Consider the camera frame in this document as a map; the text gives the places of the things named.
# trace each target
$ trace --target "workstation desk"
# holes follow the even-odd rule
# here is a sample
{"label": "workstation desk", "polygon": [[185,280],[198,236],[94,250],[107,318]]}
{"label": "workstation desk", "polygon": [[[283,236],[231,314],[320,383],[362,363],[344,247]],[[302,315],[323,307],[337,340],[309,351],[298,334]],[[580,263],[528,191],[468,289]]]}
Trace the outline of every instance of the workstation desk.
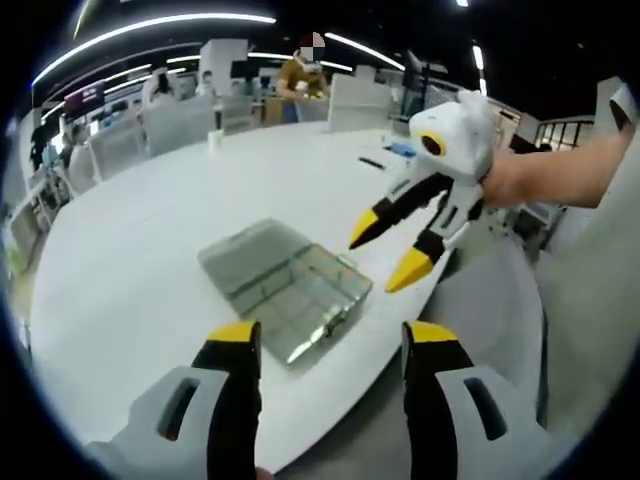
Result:
{"label": "workstation desk", "polygon": [[[172,368],[189,365],[207,336],[236,321],[198,263],[198,252],[274,218],[334,254],[373,289],[361,318],[304,374],[263,351],[256,462],[277,472],[322,438],[365,394],[401,343],[448,261],[389,295],[397,262],[435,205],[354,252],[365,209],[405,160],[383,132],[326,133],[325,122],[225,137],[140,163],[98,184],[56,219],[32,306],[35,376],[80,443],[109,440],[131,403]],[[385,170],[358,161],[367,157]]]}

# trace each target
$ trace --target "display screen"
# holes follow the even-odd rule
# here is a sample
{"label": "display screen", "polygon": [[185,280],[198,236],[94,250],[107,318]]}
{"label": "display screen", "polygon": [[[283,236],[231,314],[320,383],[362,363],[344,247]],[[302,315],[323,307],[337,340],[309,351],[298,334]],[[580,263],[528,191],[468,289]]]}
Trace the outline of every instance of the display screen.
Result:
{"label": "display screen", "polygon": [[104,83],[100,82],[65,98],[64,110],[67,121],[104,106]]}

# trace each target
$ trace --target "ceiling light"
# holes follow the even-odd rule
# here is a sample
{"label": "ceiling light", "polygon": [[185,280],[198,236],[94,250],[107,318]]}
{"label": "ceiling light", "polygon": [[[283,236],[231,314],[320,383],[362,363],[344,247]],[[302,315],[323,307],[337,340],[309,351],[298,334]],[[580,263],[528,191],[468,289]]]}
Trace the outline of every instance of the ceiling light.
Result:
{"label": "ceiling light", "polygon": [[102,82],[110,82],[111,80],[115,80],[116,78],[124,77],[125,75],[128,75],[128,74],[130,74],[130,73],[138,72],[138,71],[140,71],[140,70],[146,70],[146,69],[147,69],[147,68],[149,68],[149,67],[151,67],[151,64],[150,64],[150,63],[149,63],[149,64],[147,64],[147,65],[142,65],[141,67],[136,67],[136,68],[131,68],[131,69],[129,69],[129,70],[125,70],[124,72],[121,72],[121,73],[116,73],[115,75],[112,75],[112,76],[110,76],[110,77],[100,79],[100,80],[98,80],[98,81],[96,81],[96,82],[93,82],[93,83],[91,83],[91,84],[89,84],[89,85],[85,85],[84,87],[81,87],[81,88],[79,88],[78,90],[75,90],[75,91],[73,91],[73,92],[71,92],[71,93],[69,93],[69,94],[65,95],[65,96],[64,96],[64,98],[65,98],[65,99],[67,99],[67,98],[69,98],[69,97],[71,97],[71,96],[75,95],[76,93],[80,93],[80,92],[82,92],[83,90],[86,90],[87,88],[94,87],[95,85],[98,85],[99,83],[102,83]]}
{"label": "ceiling light", "polygon": [[190,62],[192,60],[200,60],[200,55],[187,55],[186,57],[176,57],[167,60],[167,63]]}
{"label": "ceiling light", "polygon": [[121,83],[120,85],[116,85],[115,87],[108,88],[104,91],[105,95],[116,92],[122,88],[129,87],[131,85],[135,85],[136,83],[144,82],[145,80],[149,80],[153,75],[145,75],[144,77],[136,78],[134,80],[129,80],[128,82]]}
{"label": "ceiling light", "polygon": [[338,70],[346,70],[347,72],[353,72],[353,68],[347,67],[346,65],[340,65],[339,63],[325,62],[324,60],[321,60],[320,63],[325,67],[332,67],[332,68],[337,68]]}
{"label": "ceiling light", "polygon": [[57,112],[58,110],[60,110],[62,107],[64,107],[64,102],[60,102],[58,105],[56,105],[55,107],[53,107],[51,110],[49,110],[47,113],[45,113],[42,118],[40,119],[41,123],[44,123],[45,120],[47,118],[49,118],[49,115],[51,115],[54,112]]}
{"label": "ceiling light", "polygon": [[85,0],[84,5],[82,6],[82,10],[80,11],[80,16],[78,17],[78,23],[76,23],[76,29],[73,32],[74,40],[78,36],[78,32],[80,31],[80,26],[82,25],[84,16],[86,15],[87,10],[89,9],[89,5],[91,5],[91,0]]}
{"label": "ceiling light", "polygon": [[151,68],[151,64],[147,63],[146,65],[142,65],[140,67],[131,68],[129,70],[125,70],[124,72],[116,73],[115,75],[111,75],[104,79],[105,82],[110,82],[111,80],[115,80],[116,78],[124,77],[125,75],[129,75],[133,72],[139,72],[140,70],[146,70],[147,68]]}
{"label": "ceiling light", "polygon": [[260,53],[260,52],[249,52],[249,53],[247,53],[247,57],[250,57],[250,58],[274,58],[276,60],[291,60],[293,58],[292,55],[283,55],[281,53]]}
{"label": "ceiling light", "polygon": [[478,70],[484,70],[484,60],[482,58],[482,50],[477,45],[473,46],[473,57],[476,59],[476,67]]}
{"label": "ceiling light", "polygon": [[88,42],[83,43],[82,45],[78,45],[76,48],[68,51],[58,59],[51,62],[47,67],[44,68],[31,82],[31,86],[36,85],[40,80],[42,80],[46,75],[51,73],[55,68],[59,67],[61,64],[66,62],[72,57],[75,57],[79,53],[102,43],[106,40],[109,40],[113,37],[117,37],[118,35],[122,35],[128,32],[132,32],[134,30],[140,30],[141,28],[153,27],[155,25],[162,25],[165,23],[174,23],[174,22],[185,22],[185,21],[193,21],[193,20],[240,20],[247,22],[259,22],[259,23],[268,23],[273,24],[276,23],[275,18],[270,17],[262,17],[258,15],[245,15],[241,13],[194,13],[187,15],[173,15],[170,17],[161,17],[155,18],[153,20],[145,20],[144,22],[134,23],[133,25],[127,25],[126,27],[118,28],[116,30],[112,30],[111,32],[104,33],[96,38],[89,40]]}
{"label": "ceiling light", "polygon": [[383,62],[388,63],[389,65],[396,67],[398,70],[401,70],[404,72],[404,66],[400,65],[398,62],[396,62],[395,60],[391,60],[389,57],[381,54],[380,52],[376,52],[375,50],[372,50],[369,47],[365,47],[364,45],[361,45],[357,42],[354,42],[353,40],[349,40],[348,38],[344,38],[341,37],[340,35],[336,35],[334,33],[325,33],[324,34],[325,37],[330,38],[331,40],[335,40],[337,42],[342,42],[345,45],[349,45],[350,47],[353,48],[357,48],[358,50],[361,50],[365,53],[368,53],[369,55],[372,55],[380,60],[382,60]]}

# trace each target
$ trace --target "blue object on table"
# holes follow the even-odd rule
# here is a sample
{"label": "blue object on table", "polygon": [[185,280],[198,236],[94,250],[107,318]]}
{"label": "blue object on table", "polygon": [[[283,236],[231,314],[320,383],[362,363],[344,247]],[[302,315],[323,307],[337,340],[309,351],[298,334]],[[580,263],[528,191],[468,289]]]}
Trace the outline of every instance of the blue object on table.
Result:
{"label": "blue object on table", "polygon": [[389,150],[404,158],[413,158],[417,155],[417,152],[411,145],[405,145],[404,143],[393,142],[390,146],[385,147],[385,150]]}

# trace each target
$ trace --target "yellow eye circle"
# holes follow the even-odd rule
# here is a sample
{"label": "yellow eye circle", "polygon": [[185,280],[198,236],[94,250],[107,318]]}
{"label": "yellow eye circle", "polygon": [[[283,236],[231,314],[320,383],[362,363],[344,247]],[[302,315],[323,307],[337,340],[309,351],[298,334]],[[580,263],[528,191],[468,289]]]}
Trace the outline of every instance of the yellow eye circle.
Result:
{"label": "yellow eye circle", "polygon": [[438,135],[432,132],[423,132],[420,135],[420,140],[422,141],[424,148],[426,148],[427,152],[431,155],[442,157],[447,154],[445,144]]}

